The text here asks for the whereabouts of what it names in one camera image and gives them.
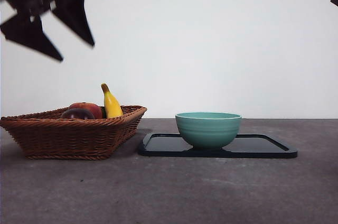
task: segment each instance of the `teal ceramic bowl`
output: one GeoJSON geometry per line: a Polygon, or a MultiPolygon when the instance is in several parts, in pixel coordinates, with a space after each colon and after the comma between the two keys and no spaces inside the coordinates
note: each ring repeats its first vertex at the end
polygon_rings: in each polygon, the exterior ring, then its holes
{"type": "Polygon", "coordinates": [[[182,138],[194,148],[216,149],[230,144],[242,117],[230,113],[191,112],[175,115],[182,138]]]}

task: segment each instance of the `black tray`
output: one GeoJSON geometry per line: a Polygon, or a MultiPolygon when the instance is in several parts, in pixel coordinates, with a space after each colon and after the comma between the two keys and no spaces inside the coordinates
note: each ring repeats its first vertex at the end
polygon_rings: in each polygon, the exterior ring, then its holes
{"type": "Polygon", "coordinates": [[[297,150],[276,137],[238,134],[218,150],[196,150],[180,134],[149,133],[138,146],[139,155],[218,158],[295,158],[297,150]]]}

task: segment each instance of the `wicker basket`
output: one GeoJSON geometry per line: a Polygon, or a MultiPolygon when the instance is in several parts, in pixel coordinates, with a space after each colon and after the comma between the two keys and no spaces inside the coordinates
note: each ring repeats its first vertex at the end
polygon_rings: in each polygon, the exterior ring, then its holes
{"type": "Polygon", "coordinates": [[[107,159],[135,133],[147,108],[121,106],[123,115],[109,119],[61,119],[68,108],[2,117],[2,126],[30,159],[107,159]]]}

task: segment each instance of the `red apple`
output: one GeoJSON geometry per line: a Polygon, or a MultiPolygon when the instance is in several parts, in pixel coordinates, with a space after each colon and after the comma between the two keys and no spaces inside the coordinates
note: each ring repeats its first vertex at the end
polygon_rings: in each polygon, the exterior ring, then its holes
{"type": "Polygon", "coordinates": [[[87,109],[72,108],[62,113],[61,118],[94,119],[94,115],[87,109]]]}
{"type": "Polygon", "coordinates": [[[95,119],[103,118],[101,107],[96,104],[90,102],[75,102],[69,106],[69,109],[74,108],[89,110],[94,115],[95,119]]]}

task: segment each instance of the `yellow banana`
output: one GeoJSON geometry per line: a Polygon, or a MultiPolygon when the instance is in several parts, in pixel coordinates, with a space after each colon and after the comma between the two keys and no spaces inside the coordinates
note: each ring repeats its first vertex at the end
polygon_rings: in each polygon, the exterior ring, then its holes
{"type": "Polygon", "coordinates": [[[120,104],[109,91],[107,84],[102,83],[101,88],[105,95],[105,111],[107,118],[119,117],[123,115],[120,104]]]}

